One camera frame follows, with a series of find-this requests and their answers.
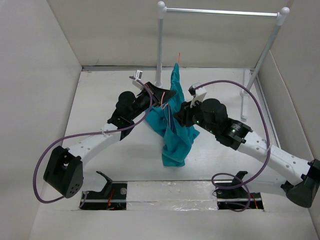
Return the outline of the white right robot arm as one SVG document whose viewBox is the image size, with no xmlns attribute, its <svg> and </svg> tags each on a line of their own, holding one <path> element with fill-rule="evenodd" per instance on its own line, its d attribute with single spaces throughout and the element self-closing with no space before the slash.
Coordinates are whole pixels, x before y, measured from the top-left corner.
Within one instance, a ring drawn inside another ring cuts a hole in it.
<svg viewBox="0 0 320 240">
<path fill-rule="evenodd" d="M 298 158 L 267 141 L 248 125 L 232 119 L 227 108 L 217 99 L 209 98 L 203 102 L 183 102 L 174 118 L 183 127 L 197 125 L 215 136 L 222 145 L 246 154 L 273 169 L 281 175 L 271 179 L 268 185 L 279 188 L 294 204 L 310 208 L 320 187 L 320 162 Z"/>
</svg>

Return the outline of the teal t shirt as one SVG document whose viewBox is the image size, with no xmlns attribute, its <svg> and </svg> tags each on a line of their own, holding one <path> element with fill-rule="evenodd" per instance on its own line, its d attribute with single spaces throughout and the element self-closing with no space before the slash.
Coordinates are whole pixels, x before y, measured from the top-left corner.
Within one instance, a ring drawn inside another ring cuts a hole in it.
<svg viewBox="0 0 320 240">
<path fill-rule="evenodd" d="M 176 95 L 168 102 L 171 109 L 171 128 L 168 125 L 168 109 L 154 107 L 145 118 L 146 123 L 161 137 L 163 137 L 163 148 L 161 153 L 164 167 L 183 167 L 185 159 L 191 151 L 192 145 L 200 132 L 193 126 L 180 126 L 174 118 L 174 113 L 181 109 L 185 96 L 180 83 L 180 68 L 173 77 L 171 90 L 176 91 Z"/>
</svg>

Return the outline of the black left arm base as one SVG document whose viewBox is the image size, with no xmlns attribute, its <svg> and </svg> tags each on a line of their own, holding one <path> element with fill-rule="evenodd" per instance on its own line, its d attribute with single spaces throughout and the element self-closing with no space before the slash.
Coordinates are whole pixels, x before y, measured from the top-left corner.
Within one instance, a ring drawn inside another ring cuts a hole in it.
<svg viewBox="0 0 320 240">
<path fill-rule="evenodd" d="M 79 208 L 81 210 L 126 210 L 126 181 L 113 181 L 101 171 L 84 173 Z"/>
</svg>

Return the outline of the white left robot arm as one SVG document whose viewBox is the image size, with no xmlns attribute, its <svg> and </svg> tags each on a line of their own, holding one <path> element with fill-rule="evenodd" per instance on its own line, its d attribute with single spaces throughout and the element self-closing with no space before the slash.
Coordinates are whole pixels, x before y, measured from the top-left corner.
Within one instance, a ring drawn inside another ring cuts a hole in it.
<svg viewBox="0 0 320 240">
<path fill-rule="evenodd" d="M 52 150 L 43 179 L 64 198 L 69 199 L 78 192 L 95 192 L 98 197 L 107 198 L 112 191 L 112 180 L 100 171 L 85 173 L 85 166 L 100 152 L 127 137 L 140 114 L 149 113 L 176 95 L 175 90 L 162 89 L 151 82 L 143 84 L 135 80 L 133 84 L 140 93 L 122 92 L 115 111 L 100 131 L 67 148 L 57 146 Z"/>
</svg>

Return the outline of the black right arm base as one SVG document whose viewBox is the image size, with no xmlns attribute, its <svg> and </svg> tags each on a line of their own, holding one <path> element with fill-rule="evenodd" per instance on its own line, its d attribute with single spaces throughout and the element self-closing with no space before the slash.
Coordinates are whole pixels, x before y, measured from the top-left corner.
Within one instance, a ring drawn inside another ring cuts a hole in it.
<svg viewBox="0 0 320 240">
<path fill-rule="evenodd" d="M 246 185 L 238 188 L 226 189 L 245 181 L 247 171 L 239 171 L 237 174 L 218 174 L 211 181 L 215 190 L 212 195 L 216 197 L 218 210 L 231 210 L 243 212 L 244 210 L 264 210 L 260 192 L 249 191 Z"/>
</svg>

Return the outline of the pink wire hanger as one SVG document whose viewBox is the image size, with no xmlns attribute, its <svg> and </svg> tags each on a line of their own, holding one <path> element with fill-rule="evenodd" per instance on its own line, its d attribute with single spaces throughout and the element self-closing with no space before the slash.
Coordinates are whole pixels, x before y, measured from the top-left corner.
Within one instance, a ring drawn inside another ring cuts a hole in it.
<svg viewBox="0 0 320 240">
<path fill-rule="evenodd" d="M 171 87 L 173 85 L 174 76 L 177 74 L 177 70 L 179 69 L 180 58 L 181 58 L 181 53 L 178 52 L 177 56 L 176 56 L 176 59 L 175 59 L 175 64 L 173 66 L 173 69 L 172 69 L 172 72 L 171 72 L 171 75 L 170 75 L 170 86 Z M 169 102 L 167 102 L 165 104 L 163 103 L 164 96 L 165 96 L 165 93 L 163 93 L 162 97 L 161 97 L 161 109 L 163 111 L 165 109 L 167 109 L 167 117 L 168 117 L 167 123 L 168 123 L 169 128 L 171 128 L 171 107 L 170 107 L 170 103 Z"/>
</svg>

